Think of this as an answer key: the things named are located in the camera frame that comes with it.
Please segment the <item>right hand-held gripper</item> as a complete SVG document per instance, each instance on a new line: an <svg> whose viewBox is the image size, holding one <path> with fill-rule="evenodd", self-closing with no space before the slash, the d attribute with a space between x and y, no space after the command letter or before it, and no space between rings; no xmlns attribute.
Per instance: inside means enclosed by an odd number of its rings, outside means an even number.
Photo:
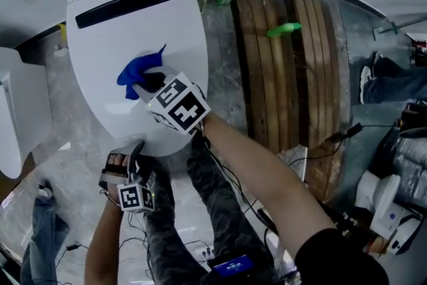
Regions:
<svg viewBox="0 0 427 285"><path fill-rule="evenodd" d="M183 135L188 134L211 111L203 93L183 72L168 65L147 69L144 76L154 73L173 79L160 90L149 91L138 83L132 85L133 90L158 122Z"/></svg>

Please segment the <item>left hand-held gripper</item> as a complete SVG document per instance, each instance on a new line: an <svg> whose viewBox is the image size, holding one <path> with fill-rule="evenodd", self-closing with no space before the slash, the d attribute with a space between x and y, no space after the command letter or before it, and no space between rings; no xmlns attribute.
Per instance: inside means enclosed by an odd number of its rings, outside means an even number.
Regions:
<svg viewBox="0 0 427 285"><path fill-rule="evenodd" d="M105 167L101 171L99 186L102 192L124 212L152 212L155 208L149 185L154 160L141 154L144 145L141 140L129 155L127 177L108 174Z"/></svg>

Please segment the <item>blue wiping cloth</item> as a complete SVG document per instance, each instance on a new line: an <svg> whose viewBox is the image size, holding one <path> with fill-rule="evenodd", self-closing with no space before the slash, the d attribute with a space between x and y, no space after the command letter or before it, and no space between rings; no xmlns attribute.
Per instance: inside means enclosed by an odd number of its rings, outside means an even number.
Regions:
<svg viewBox="0 0 427 285"><path fill-rule="evenodd" d="M119 86L126 86L126 99L139 99L139 96L133 89L132 85L134 83L145 85L146 79L143 73L148 69L161 67L163 65L162 54L165 48L166 44L158 52L136 57L125 66L123 71L117 77L117 84Z"/></svg>

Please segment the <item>white oval appliance cover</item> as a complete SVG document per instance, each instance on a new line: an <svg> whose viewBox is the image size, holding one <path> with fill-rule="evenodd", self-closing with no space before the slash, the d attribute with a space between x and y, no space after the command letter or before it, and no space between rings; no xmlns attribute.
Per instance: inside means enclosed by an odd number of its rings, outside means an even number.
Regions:
<svg viewBox="0 0 427 285"><path fill-rule="evenodd" d="M197 0L68 0L67 41L88 106L123 144L143 139L143 153L163 157L190 141L157 122L141 99L126 98L117 78L136 57L161 52L163 64L207 90L208 54Z"/></svg>

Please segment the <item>person's left forearm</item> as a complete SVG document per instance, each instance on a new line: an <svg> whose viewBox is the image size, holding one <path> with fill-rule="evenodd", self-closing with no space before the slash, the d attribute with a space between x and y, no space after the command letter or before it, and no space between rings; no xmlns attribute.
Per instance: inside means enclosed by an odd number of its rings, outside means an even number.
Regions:
<svg viewBox="0 0 427 285"><path fill-rule="evenodd" d="M119 237L123 212L107 200L85 261L85 285L117 285Z"/></svg>

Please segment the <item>person's right forearm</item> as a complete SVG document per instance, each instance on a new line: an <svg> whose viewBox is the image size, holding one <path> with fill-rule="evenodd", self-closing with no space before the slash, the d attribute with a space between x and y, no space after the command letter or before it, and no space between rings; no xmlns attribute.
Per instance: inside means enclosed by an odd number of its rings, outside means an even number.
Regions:
<svg viewBox="0 0 427 285"><path fill-rule="evenodd" d="M203 119L203 126L210 143L271 215L291 256L318 232L334 228L295 171L277 155L213 112Z"/></svg>

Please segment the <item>white toilet with blue sticker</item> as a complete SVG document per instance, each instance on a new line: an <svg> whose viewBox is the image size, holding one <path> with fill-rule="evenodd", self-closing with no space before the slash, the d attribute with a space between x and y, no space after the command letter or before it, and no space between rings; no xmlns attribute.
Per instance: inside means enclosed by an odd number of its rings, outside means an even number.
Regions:
<svg viewBox="0 0 427 285"><path fill-rule="evenodd" d="M355 207L365 208L373 214L370 229L387 240L404 215L409 213L394 202L400 180L400 176L394 174L380 179L367 170L356 190Z"/></svg>

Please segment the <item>person's left hand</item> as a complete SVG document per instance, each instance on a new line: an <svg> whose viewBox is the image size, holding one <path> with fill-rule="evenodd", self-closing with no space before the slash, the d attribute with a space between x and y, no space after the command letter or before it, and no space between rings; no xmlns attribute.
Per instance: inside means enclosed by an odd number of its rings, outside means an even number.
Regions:
<svg viewBox="0 0 427 285"><path fill-rule="evenodd" d="M105 171L108 174L119 177L128 176L128 166L129 156L124 154L114 154L111 153L107 157L107 163L105 165Z"/></svg>

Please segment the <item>small black screen device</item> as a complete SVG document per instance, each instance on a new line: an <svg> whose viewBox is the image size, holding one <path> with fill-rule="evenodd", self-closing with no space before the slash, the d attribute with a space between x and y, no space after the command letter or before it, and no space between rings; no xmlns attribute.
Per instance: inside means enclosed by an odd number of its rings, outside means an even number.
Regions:
<svg viewBox="0 0 427 285"><path fill-rule="evenodd" d="M213 272L222 278L247 276L255 268L255 264L246 254L220 256L208 261L207 264Z"/></svg>

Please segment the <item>person's black shirt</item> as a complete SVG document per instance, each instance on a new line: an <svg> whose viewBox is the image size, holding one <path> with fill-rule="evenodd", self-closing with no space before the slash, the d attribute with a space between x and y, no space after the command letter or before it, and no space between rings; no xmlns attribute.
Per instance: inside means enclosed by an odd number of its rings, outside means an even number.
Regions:
<svg viewBox="0 0 427 285"><path fill-rule="evenodd" d="M336 229L313 235L298 250L302 285L389 285L383 267Z"/></svg>

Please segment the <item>black equipment rack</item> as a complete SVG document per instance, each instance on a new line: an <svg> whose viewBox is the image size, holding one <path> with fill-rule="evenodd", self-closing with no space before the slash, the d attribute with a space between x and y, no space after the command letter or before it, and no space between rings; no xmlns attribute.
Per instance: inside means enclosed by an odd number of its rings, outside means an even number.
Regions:
<svg viewBox="0 0 427 285"><path fill-rule="evenodd" d="M410 64L414 67L427 67L427 41L412 41Z"/></svg>

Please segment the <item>plastic wrapped grey bundle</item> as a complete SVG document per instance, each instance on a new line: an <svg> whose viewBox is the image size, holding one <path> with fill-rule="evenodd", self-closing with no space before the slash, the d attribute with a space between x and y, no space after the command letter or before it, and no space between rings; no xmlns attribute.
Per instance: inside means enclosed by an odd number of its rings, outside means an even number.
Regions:
<svg viewBox="0 0 427 285"><path fill-rule="evenodd" d="M427 138L400 138L393 161L400 176L396 198L427 208Z"/></svg>

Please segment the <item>white plastic appliance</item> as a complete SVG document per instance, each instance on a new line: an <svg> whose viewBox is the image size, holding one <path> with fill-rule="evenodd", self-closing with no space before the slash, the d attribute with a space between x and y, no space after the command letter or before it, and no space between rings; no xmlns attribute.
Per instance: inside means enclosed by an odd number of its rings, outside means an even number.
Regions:
<svg viewBox="0 0 427 285"><path fill-rule="evenodd" d="M393 255L400 255L409 250L410 245L418 231L421 219L418 216L410 215L403 218L390 240L387 252Z"/></svg>

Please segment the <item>yellow bottle by wall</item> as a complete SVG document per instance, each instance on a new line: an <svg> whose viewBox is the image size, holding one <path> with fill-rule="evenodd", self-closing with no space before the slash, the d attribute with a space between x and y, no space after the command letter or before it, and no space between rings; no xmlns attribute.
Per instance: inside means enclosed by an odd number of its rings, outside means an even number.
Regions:
<svg viewBox="0 0 427 285"><path fill-rule="evenodd" d="M67 48L67 27L65 23L59 23L59 32L61 36L60 42L55 46L55 50L59 51L64 48Z"/></svg>

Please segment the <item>long handled teal mop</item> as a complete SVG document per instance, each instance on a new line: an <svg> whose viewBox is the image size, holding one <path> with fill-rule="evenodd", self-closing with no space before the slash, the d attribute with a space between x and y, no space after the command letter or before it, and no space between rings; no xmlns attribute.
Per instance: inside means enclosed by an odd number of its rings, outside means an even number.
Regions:
<svg viewBox="0 0 427 285"><path fill-rule="evenodd" d="M427 36L427 13L398 15L391 19L386 17L373 28L372 34L376 41L391 34L405 34L413 40L422 41Z"/></svg>

